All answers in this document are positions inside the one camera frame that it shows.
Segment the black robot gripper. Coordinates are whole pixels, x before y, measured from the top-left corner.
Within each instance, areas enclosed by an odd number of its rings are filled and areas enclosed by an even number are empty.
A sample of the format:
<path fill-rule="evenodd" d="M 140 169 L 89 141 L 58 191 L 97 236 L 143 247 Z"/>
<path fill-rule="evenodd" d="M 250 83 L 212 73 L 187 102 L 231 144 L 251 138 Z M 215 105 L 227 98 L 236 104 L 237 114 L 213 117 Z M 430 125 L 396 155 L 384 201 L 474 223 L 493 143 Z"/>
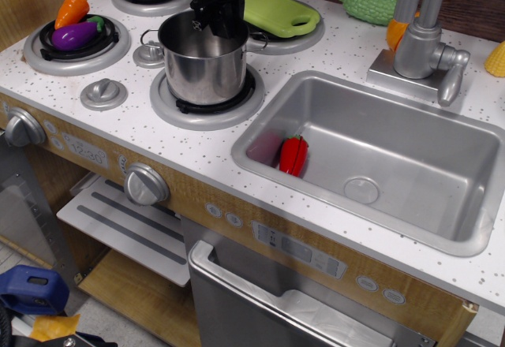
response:
<path fill-rule="evenodd" d="M 192 0 L 190 7 L 195 13 L 195 30 L 202 32 L 209 27 L 213 35 L 232 39 L 242 22 L 245 0 Z"/>

